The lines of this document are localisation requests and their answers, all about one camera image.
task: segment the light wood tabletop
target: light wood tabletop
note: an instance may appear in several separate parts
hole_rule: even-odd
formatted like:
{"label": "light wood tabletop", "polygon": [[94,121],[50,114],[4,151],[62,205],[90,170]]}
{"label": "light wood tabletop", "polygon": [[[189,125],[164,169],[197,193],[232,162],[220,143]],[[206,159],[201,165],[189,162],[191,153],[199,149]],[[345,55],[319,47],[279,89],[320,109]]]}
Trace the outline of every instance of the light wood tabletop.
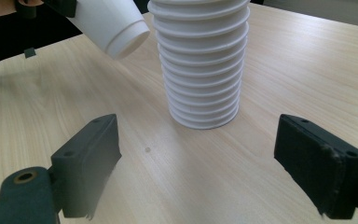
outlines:
{"label": "light wood tabletop", "polygon": [[152,34],[113,61],[84,35],[0,62],[0,185],[92,119],[117,114],[123,157],[94,219],[62,223],[358,223],[321,217],[273,150],[280,114],[358,147],[358,26],[250,4],[241,108],[198,131],[169,113]]}

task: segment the ribbed white cylinder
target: ribbed white cylinder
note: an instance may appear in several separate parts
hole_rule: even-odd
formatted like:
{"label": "ribbed white cylinder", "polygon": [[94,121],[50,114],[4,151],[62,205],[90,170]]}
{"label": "ribbed white cylinder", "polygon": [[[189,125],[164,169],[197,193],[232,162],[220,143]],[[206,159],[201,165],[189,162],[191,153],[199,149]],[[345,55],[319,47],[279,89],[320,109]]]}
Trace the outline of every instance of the ribbed white cylinder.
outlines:
{"label": "ribbed white cylinder", "polygon": [[193,129],[238,113],[249,0],[151,0],[172,117]]}

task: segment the gray floor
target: gray floor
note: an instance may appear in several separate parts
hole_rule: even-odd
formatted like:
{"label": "gray floor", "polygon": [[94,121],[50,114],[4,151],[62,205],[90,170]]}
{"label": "gray floor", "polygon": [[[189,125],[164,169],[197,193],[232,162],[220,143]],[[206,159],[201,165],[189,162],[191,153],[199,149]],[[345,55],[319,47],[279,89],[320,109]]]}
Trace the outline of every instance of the gray floor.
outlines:
{"label": "gray floor", "polygon": [[265,0],[264,5],[358,25],[358,0]]}

